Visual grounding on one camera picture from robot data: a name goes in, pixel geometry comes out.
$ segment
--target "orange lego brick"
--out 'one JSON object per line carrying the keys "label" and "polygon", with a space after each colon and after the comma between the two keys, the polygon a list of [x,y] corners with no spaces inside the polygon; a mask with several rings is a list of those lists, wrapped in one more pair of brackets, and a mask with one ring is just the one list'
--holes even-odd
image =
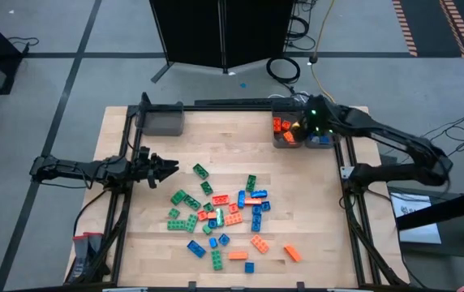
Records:
{"label": "orange lego brick", "polygon": [[235,213],[225,216],[225,225],[227,226],[241,222],[243,222],[243,216],[241,216],[241,213]]}
{"label": "orange lego brick", "polygon": [[246,260],[246,259],[248,259],[248,252],[246,251],[229,252],[229,260]]}
{"label": "orange lego brick", "polygon": [[245,198],[245,205],[247,204],[261,204],[261,199],[248,199]]}
{"label": "orange lego brick", "polygon": [[291,245],[285,245],[284,249],[294,261],[299,262],[303,259],[297,250],[295,250],[295,247],[292,247]]}
{"label": "orange lego brick", "polygon": [[291,126],[291,123],[288,122],[288,121],[284,121],[284,122],[282,122],[282,124],[281,124],[281,128],[282,128],[282,130],[284,130],[284,131],[288,131],[288,130],[290,129],[290,126]]}
{"label": "orange lego brick", "polygon": [[204,221],[204,220],[207,220],[207,213],[205,211],[199,211],[198,212],[198,219],[200,221]]}
{"label": "orange lego brick", "polygon": [[213,205],[218,206],[222,204],[228,204],[229,203],[229,196],[228,195],[215,195],[213,197]]}
{"label": "orange lego brick", "polygon": [[268,251],[269,249],[269,246],[268,244],[259,236],[259,235],[255,235],[254,238],[251,239],[251,243],[257,247],[257,249],[261,252],[261,253],[265,253],[266,251]]}
{"label": "orange lego brick", "polygon": [[273,131],[276,133],[281,131],[281,118],[273,118]]}
{"label": "orange lego brick", "polygon": [[229,205],[229,212],[230,214],[234,214],[234,213],[237,213],[239,212],[239,207],[236,203],[232,203]]}
{"label": "orange lego brick", "polygon": [[295,143],[294,136],[291,134],[290,131],[287,131],[286,133],[283,134],[284,140],[288,143]]}

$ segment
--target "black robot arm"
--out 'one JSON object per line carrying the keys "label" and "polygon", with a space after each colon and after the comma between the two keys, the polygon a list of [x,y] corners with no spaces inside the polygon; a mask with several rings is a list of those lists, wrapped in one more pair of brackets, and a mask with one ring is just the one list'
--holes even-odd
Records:
{"label": "black robot arm", "polygon": [[296,141],[305,140],[311,133],[326,131],[367,137],[403,151],[412,158],[413,163],[407,165],[354,165],[349,181],[357,187],[393,180],[415,180],[425,185],[440,186],[449,179],[452,169],[451,160],[429,140],[383,125],[362,110],[334,104],[323,96],[309,98],[303,117],[292,125],[291,130]]}
{"label": "black robot arm", "polygon": [[163,181],[177,170],[177,161],[163,160],[156,153],[149,158],[149,148],[141,147],[138,157],[131,162],[116,156],[92,162],[60,160],[51,155],[38,157],[34,160],[30,175],[33,181],[39,183],[55,178],[79,179],[88,188],[93,182],[102,184],[104,188],[119,188],[129,182],[147,179],[149,186],[156,188],[156,181]]}

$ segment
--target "white paper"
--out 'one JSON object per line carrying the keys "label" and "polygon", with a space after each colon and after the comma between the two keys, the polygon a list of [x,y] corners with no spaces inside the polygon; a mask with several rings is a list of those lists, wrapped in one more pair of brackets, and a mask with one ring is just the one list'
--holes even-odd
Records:
{"label": "white paper", "polygon": [[[392,193],[391,200],[393,201],[394,213],[396,218],[412,213],[422,208],[430,207],[429,197],[426,195],[412,195]],[[400,231],[400,239],[408,243],[437,243],[441,244],[441,238],[437,224],[421,226],[411,230]]]}

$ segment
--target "green lego brick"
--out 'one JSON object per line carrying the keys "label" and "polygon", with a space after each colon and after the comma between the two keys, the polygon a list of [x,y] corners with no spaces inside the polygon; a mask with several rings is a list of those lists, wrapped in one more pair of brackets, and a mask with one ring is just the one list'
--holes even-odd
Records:
{"label": "green lego brick", "polygon": [[194,228],[196,227],[196,222],[198,221],[198,217],[194,214],[189,215],[187,222],[185,223],[185,229],[189,232],[194,232]]}
{"label": "green lego brick", "polygon": [[203,226],[203,232],[205,232],[205,234],[209,235],[213,232],[213,230],[210,229],[210,227],[208,227],[208,225],[204,225]]}
{"label": "green lego brick", "polygon": [[173,218],[173,219],[176,219],[178,218],[178,215],[180,214],[180,212],[175,209],[175,208],[172,208],[170,211],[169,211],[169,217]]}
{"label": "green lego brick", "polygon": [[200,202],[198,202],[196,199],[194,199],[190,195],[186,195],[185,199],[183,199],[183,202],[187,204],[187,206],[191,207],[194,211],[198,211],[198,209],[201,206]]}
{"label": "green lego brick", "polygon": [[225,223],[225,218],[223,217],[223,210],[220,208],[216,208],[216,223],[217,226],[223,226],[223,223]]}
{"label": "green lego brick", "polygon": [[167,230],[185,230],[185,220],[167,221]]}
{"label": "green lego brick", "polygon": [[219,251],[211,251],[210,254],[213,257],[214,270],[217,271],[223,269],[223,262],[221,262],[221,253]]}
{"label": "green lego brick", "polygon": [[249,174],[248,181],[247,181],[247,191],[254,191],[255,187],[256,187],[256,176]]}
{"label": "green lego brick", "polygon": [[198,176],[202,179],[206,179],[208,178],[208,172],[207,170],[205,170],[205,168],[203,168],[203,166],[201,166],[199,163],[194,165],[194,167],[192,167],[192,169],[194,170],[194,172],[196,174],[198,174]]}
{"label": "green lego brick", "polygon": [[170,201],[173,202],[174,205],[178,205],[178,204],[180,204],[181,201],[183,201],[183,199],[185,199],[185,197],[187,195],[188,194],[185,191],[179,190],[179,191],[176,192],[176,194],[174,194],[170,198]]}
{"label": "green lego brick", "polygon": [[205,210],[205,212],[207,212],[207,213],[212,212],[212,211],[214,211],[214,207],[213,207],[212,204],[207,203],[207,204],[203,205],[203,210]]}
{"label": "green lego brick", "polygon": [[203,182],[200,185],[201,185],[201,188],[203,189],[203,192],[205,193],[205,195],[210,195],[210,194],[212,194],[214,192],[213,189],[210,187],[210,183]]}

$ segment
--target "wooden table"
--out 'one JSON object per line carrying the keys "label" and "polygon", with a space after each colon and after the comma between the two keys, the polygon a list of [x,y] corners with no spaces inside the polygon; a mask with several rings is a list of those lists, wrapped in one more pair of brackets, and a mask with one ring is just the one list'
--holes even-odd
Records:
{"label": "wooden table", "polygon": [[[108,107],[102,122],[95,159],[117,155],[122,137],[126,107]],[[120,286],[181,286],[196,281],[199,287],[295,287],[304,281],[313,287],[358,287],[353,265],[346,214],[338,206],[342,196],[333,149],[276,149],[271,141],[269,112],[186,112],[185,129],[180,137],[142,137],[142,145],[162,158],[179,160],[180,170],[151,190],[147,182],[133,188],[131,212],[118,284]],[[134,135],[134,126],[130,140]],[[359,162],[379,165],[376,143],[354,139]],[[203,182],[192,171],[200,163],[209,173],[214,194],[228,194],[237,201],[247,176],[257,176],[256,189],[269,191],[271,211],[263,213],[260,236],[270,249],[260,254],[250,243],[251,208],[243,209],[243,223],[216,229],[211,236],[225,232],[230,236],[220,246],[224,268],[214,271],[208,235],[198,222],[194,234],[168,231],[167,213],[173,208],[170,197],[185,190],[202,204],[210,201],[201,190]],[[388,194],[383,183],[370,188]],[[101,191],[101,186],[86,191],[86,204]],[[77,233],[103,232],[110,196],[98,200],[80,218]],[[402,263],[397,230],[390,202],[366,195],[366,204],[376,249],[404,281],[408,275]],[[178,219],[195,213],[184,203]],[[196,240],[207,254],[203,259],[187,249]],[[294,263],[283,251],[292,244],[303,261]],[[367,254],[362,252],[366,282],[371,282]],[[256,272],[244,272],[244,260],[228,260],[230,251],[248,251]],[[111,267],[114,253],[107,263]]]}

